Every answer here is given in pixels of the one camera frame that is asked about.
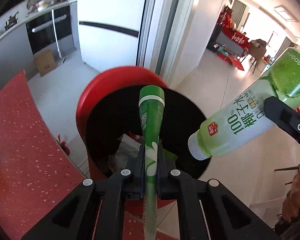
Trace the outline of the pale green tall bottle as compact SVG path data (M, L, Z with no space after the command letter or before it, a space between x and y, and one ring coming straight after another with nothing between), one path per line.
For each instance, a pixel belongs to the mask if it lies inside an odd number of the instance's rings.
M197 160L227 154L275 124L264 102L274 96L292 109L300 105L300 51L287 48L274 64L232 102L206 119L188 139Z

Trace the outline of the green tube wrapper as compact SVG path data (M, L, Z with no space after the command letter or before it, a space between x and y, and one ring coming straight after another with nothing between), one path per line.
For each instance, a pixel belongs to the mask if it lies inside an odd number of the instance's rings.
M145 239L155 239L157 231L157 160L165 96L162 88L148 85L141 89L139 116L145 141Z

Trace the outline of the black trash bin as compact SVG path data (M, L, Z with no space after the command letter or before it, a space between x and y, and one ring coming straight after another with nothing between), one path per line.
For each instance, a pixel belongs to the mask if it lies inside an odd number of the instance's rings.
M114 91L96 104L87 121L85 141L88 153L99 171L109 178L113 172L109 157L119 148L124 134L142 135L139 117L141 86ZM165 108L159 139L162 148L176 155L176 168L198 179L210 160L195 159L188 148L188 139L206 119L202 111L182 94L165 88Z

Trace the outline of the brown chair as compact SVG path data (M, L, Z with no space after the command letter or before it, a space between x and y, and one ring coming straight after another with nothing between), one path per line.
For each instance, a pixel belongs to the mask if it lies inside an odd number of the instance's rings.
M256 39L250 41L249 54L251 55L251 57L254 58L254 61L251 64L251 67L254 66L253 73L256 70L258 62L264 57L267 51L266 46L267 46L266 41L262 39Z

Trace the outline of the red banner with text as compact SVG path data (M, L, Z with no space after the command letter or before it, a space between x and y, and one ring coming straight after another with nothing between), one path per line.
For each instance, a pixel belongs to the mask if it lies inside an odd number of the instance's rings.
M250 43L248 38L232 28L230 14L221 12L217 21L217 27L220 31L216 37L216 43L225 46L225 48L235 55L242 55L244 51L249 50Z

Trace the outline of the red plastic stool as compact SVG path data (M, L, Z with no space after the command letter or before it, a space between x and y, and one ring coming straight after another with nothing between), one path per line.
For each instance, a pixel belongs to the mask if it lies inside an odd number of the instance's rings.
M158 75L142 67L123 66L98 74L81 94L76 125L87 149L92 180L115 173L111 161L123 135L141 135L139 93L142 87L167 88Z

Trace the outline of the cardboard box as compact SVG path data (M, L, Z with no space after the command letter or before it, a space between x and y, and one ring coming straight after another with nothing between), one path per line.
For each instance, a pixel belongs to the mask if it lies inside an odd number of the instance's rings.
M51 49L47 49L36 55L34 57L34 62L40 76L44 76L57 68L57 63L55 62Z

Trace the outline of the black built-in oven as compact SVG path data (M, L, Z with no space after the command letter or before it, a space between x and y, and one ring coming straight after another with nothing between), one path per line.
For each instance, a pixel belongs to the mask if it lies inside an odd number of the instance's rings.
M57 37L60 40L72 34L70 6L54 11ZM51 11L27 22L26 29L33 54L55 42Z

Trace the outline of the white refrigerator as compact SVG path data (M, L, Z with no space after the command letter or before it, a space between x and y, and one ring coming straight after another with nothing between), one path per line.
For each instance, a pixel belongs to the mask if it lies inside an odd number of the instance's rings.
M136 64L145 0L77 0L84 63L103 72Z

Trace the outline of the steel pot with lid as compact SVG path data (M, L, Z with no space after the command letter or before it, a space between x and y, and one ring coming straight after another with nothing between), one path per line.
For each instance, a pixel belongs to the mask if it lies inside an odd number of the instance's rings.
M18 23L17 15L19 12L16 12L13 16L10 16L9 19L5 23L5 30L7 31L14 25Z

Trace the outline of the round grey trivet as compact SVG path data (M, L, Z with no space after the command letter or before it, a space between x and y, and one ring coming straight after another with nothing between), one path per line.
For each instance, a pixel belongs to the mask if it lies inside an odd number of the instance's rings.
M27 9L29 11L36 11L40 1L41 0L28 0L27 5L26 5Z

